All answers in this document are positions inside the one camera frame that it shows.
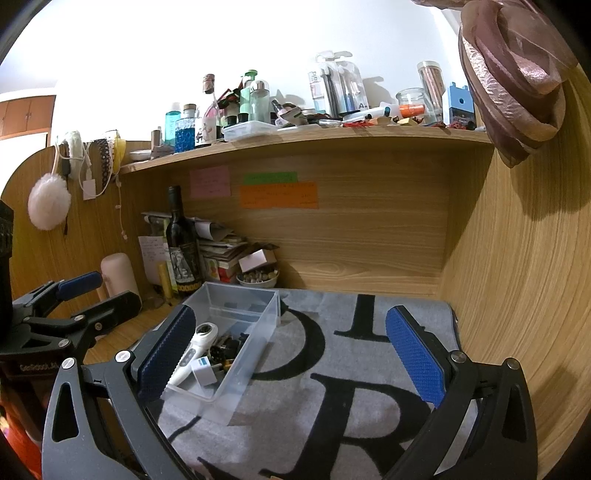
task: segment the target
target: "wooden shelf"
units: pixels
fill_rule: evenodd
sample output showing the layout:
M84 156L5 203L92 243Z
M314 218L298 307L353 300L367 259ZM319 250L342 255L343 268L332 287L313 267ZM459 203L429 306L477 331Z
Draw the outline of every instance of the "wooden shelf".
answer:
M155 160L136 162L121 167L120 174L171 165L185 160L211 155L222 155L250 148L281 148L288 146L286 154L305 150L332 148L373 148L407 151L453 152L475 147L491 147L486 133L467 130L449 130L430 127L368 127L319 128L290 131L280 134L259 135L237 142L221 143L188 152L168 155Z

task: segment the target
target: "wine bottle label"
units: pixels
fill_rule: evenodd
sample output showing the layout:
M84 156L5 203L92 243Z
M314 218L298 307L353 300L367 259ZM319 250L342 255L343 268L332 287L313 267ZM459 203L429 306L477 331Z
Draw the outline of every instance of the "wine bottle label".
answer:
M197 245L189 243L170 247L170 260L179 292L191 292L201 286Z

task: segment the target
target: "white cable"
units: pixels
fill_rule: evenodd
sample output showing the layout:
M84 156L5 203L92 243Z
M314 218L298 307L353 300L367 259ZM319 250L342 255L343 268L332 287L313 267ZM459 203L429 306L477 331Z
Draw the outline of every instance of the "white cable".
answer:
M60 147L56 142L56 152L57 154L60 156L60 158L62 160L80 160L82 162L84 162L86 164L86 169L87 169L87 174L91 172L90 167L92 165L92 163L90 162L90 156L88 155L88 147L86 147L84 145L84 143L82 143L82 151L84 152L83 158L77 158L77 157L64 157L61 152L60 152ZM82 185L82 165L80 166L80 169L78 170L78 184L80 185L80 188L82 189L82 191L84 192L84 194L87 197L90 197L91 199L95 199L100 197L101 195L104 194L104 192L106 191L107 187L109 186L109 183L111 182L111 178L113 176L113 157L111 157L111 155L109 155L109 180L107 180L107 183L105 184L105 187L102 189L102 191L99 194L94 194L94 193L89 193L87 192L83 185Z
M123 203L121 202L121 181L119 179L119 174L115 175L115 185L117 185L117 191L119 192L119 205L115 205L115 209L119 210L119 226L121 227L121 236L123 240L127 240L127 233L125 233L125 229L123 228L123 218L121 210L123 210Z
M57 144L57 141L56 141L56 153L57 153L57 155L59 155L59 157L62 160L81 160L81 161L83 161L84 163L86 163L86 174L88 175L89 173L92 173L91 170L90 170L92 163L90 162L90 156L88 155L88 147L86 147L84 145L84 142L82 143L82 151L83 151L84 158L76 158L76 157L70 157L70 158L68 158L68 157L64 157L61 154L59 145ZM94 195L94 194L88 193L84 189L84 187L82 185L82 178L81 178L82 166L80 166L80 170L78 171L78 183L80 184L80 188L86 194L86 196L88 196L88 197L90 197L92 199L95 199L97 197L100 197L101 195L104 194L105 190L109 186L109 183L111 182L111 178L113 177L113 156L111 155L110 150L109 150L109 167L110 167L109 168L109 179L107 180L107 182L105 184L105 187L102 189L102 191L99 194ZM121 181L119 179L119 172L117 172L115 174L115 184L117 185L117 191L119 193L119 204L118 205L115 205L115 209L116 210L119 210L119 226L121 227L121 236L123 237L123 240L127 240L127 233L125 232L125 229L123 228L123 217L122 217L122 213L121 213L121 210L122 210L122 202L121 202Z

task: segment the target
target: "black letter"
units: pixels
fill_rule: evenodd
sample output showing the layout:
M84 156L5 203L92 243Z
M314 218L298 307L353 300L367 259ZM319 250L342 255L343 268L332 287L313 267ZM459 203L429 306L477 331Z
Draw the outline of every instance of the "black letter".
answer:
M353 325L347 332L335 330L335 335L355 340L369 340L370 342L385 342L390 340L385 335L374 333L374 302L375 295L357 295L355 313L353 314Z
M415 438L431 413L417 395L392 385L343 380L315 373L310 378L322 383L326 392L298 461L291 472L274 473L263 469L261 475L275 475L283 480L326 480L330 478L341 444L361 447L374 461L379 473L385 475L404 453L400 443ZM396 401L400 421L392 433L374 438L345 436L357 388L380 392Z
M297 377L315 366L324 355L326 342L320 325L302 312L292 309L287 309L287 311L291 312L304 327L304 333L306 334L304 346L300 353L285 365L268 372L253 373L253 380L287 380L288 378Z

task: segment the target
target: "blue bottle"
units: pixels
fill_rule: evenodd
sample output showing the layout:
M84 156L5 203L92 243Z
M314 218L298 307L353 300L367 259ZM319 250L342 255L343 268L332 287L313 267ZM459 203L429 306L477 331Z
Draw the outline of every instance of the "blue bottle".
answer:
M173 102L170 111L164 117L164 143L174 146L175 142L175 128L177 120L181 118L181 104Z
M183 117L175 124L174 152L186 152L195 148L195 112L197 106L188 103L183 107Z

